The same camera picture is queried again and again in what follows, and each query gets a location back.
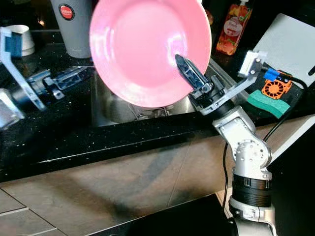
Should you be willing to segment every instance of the sink basin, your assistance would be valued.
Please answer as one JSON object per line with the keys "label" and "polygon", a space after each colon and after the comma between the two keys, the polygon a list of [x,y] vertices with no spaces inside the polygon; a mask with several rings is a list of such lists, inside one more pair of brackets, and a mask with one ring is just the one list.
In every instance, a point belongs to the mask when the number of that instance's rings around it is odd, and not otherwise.
{"label": "sink basin", "polygon": [[[236,84],[236,82],[211,59],[206,71],[206,76],[210,78],[212,75],[217,75],[224,82],[226,88],[230,88]],[[132,105],[116,96],[104,84],[97,73],[95,73],[91,83],[92,123],[94,126],[107,126],[195,112],[195,108],[190,103],[188,97],[167,107],[155,109],[143,108]],[[246,101],[247,96],[248,94],[244,92],[235,97],[234,102],[240,104]]]}

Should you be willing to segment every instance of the black cylinder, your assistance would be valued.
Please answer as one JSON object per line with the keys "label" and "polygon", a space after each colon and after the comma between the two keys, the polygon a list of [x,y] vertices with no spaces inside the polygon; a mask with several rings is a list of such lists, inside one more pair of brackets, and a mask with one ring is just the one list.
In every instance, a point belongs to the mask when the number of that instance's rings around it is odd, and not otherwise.
{"label": "black cylinder", "polygon": [[233,175],[233,198],[254,207],[271,206],[271,182]]}

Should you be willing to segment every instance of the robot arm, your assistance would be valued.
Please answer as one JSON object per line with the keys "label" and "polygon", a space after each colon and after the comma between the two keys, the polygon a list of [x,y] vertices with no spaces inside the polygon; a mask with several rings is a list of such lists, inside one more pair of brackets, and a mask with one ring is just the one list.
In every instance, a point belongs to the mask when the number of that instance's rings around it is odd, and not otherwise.
{"label": "robot arm", "polygon": [[232,148],[233,194],[229,200],[234,219],[233,235],[276,236],[275,209],[271,204],[272,174],[266,169],[271,151],[255,135],[255,125],[244,110],[230,101],[253,84],[262,69],[265,53],[248,51],[239,76],[244,79],[230,89],[212,76],[209,81],[194,64],[176,55],[177,66],[193,87],[190,98],[203,115],[210,115],[213,126]]}

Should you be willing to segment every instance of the pink plate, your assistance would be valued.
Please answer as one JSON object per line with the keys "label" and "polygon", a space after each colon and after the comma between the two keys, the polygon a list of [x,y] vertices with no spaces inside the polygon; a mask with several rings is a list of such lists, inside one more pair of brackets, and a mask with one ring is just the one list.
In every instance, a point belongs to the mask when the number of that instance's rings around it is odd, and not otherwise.
{"label": "pink plate", "polygon": [[125,101],[164,107],[192,91],[175,63],[180,54],[205,72],[210,26],[196,0],[100,0],[90,46],[105,84]]}

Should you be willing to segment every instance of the gray tile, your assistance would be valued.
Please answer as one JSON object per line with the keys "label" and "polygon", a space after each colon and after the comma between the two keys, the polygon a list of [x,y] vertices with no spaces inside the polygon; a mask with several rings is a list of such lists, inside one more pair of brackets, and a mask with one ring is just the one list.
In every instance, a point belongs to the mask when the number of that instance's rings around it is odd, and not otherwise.
{"label": "gray tile", "polygon": [[70,236],[166,208],[188,144],[1,184]]}
{"label": "gray tile", "polygon": [[30,210],[0,215],[0,234],[2,236],[31,235],[53,228]]}
{"label": "gray tile", "polygon": [[[224,189],[225,178],[222,167],[224,145],[225,141],[220,136],[191,143],[170,199],[170,206]],[[226,164],[231,183],[234,161],[230,155],[230,148],[228,150]]]}
{"label": "gray tile", "polygon": [[23,208],[24,206],[0,189],[0,213]]}
{"label": "gray tile", "polygon": [[36,234],[36,236],[66,236],[63,232],[58,229],[54,229],[48,232],[44,232],[41,234]]}

